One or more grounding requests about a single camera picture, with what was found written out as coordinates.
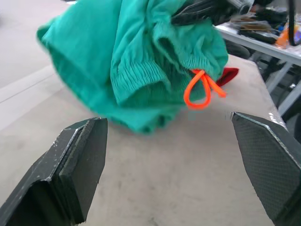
red fabric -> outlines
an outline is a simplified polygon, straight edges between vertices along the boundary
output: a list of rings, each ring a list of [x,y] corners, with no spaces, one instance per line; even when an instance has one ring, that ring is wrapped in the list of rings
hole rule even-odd
[[[229,81],[234,79],[234,77],[238,74],[238,68],[225,67],[224,72],[219,80],[216,81],[216,84],[221,87],[227,84]]]

ribbed cuff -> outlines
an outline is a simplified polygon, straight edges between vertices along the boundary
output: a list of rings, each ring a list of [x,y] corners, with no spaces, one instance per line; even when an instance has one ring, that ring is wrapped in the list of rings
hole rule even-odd
[[[118,105],[124,104],[139,89],[157,82],[163,82],[167,90],[171,89],[164,71],[155,62],[120,65],[118,71],[111,73],[111,82]]]
[[[154,27],[153,39],[156,47],[164,54],[168,60],[180,70],[180,66],[186,69],[202,69],[217,80],[220,74],[216,74],[209,60],[196,47],[192,47],[189,36],[181,35],[179,39],[177,28],[168,23],[157,23]],[[167,39],[170,43],[165,45],[162,40]]]

white table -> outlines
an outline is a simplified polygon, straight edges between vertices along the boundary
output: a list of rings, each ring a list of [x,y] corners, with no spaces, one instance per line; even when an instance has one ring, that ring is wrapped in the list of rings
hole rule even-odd
[[[203,111],[183,111],[152,136],[109,124],[85,226],[273,226],[244,169],[230,113],[281,120],[257,66],[234,56],[228,65],[240,69],[224,86],[228,96],[214,93]],[[0,205],[63,128],[93,116],[59,82],[50,76],[18,86],[23,91],[0,103]]]
[[[271,93],[280,83],[280,81],[287,74],[292,65],[301,66],[301,45],[297,47],[289,47],[287,49],[279,49],[274,45],[257,41],[243,35],[238,35],[237,30],[232,28],[229,23],[219,25],[217,26],[217,29],[221,32],[223,38],[226,40],[230,40],[234,43],[246,46],[258,52],[276,57],[287,62],[275,76],[270,76],[270,78],[268,79],[266,85],[269,93]],[[295,102],[300,94],[301,83],[295,87],[294,92],[289,94],[289,96],[279,106],[280,115],[283,115],[289,109],[289,107]]]

cable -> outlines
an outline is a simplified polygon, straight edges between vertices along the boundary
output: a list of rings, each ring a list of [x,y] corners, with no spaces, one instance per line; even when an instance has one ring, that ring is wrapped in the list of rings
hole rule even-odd
[[[295,42],[295,0],[288,0],[289,22],[288,22],[288,39],[292,46],[299,46],[301,40]]]

carbon fiber texture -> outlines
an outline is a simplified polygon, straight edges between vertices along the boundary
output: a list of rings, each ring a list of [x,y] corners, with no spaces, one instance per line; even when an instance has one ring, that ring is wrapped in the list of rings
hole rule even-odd
[[[301,145],[285,128],[263,118],[234,113],[243,163],[275,225],[301,225]]]

